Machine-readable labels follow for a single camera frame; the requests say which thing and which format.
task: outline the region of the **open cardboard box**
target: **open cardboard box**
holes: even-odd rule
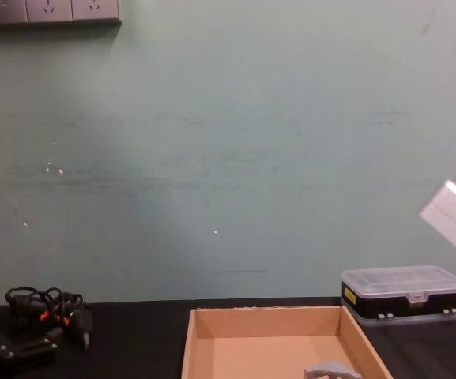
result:
[[[303,379],[330,361],[392,379],[345,307],[192,310],[182,379]]]

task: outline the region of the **wall outlet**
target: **wall outlet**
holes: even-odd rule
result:
[[[75,21],[120,21],[117,0],[71,0]]]
[[[25,0],[0,0],[0,25],[25,24],[27,22]]]
[[[73,22],[70,0],[26,0],[28,22]]]

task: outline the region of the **clear plastic lid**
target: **clear plastic lid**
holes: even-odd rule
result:
[[[417,303],[429,295],[456,293],[456,275],[437,266],[347,270],[341,278],[362,298],[406,296]]]

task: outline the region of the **painted wall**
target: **painted wall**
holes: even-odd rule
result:
[[[456,251],[456,2],[122,0],[0,32],[0,293],[336,295]]]

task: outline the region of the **black table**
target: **black table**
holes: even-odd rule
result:
[[[96,330],[89,351],[65,339],[55,364],[19,377],[177,379],[193,308],[339,304],[338,298],[94,304]],[[364,330],[395,379],[456,379],[456,321]]]

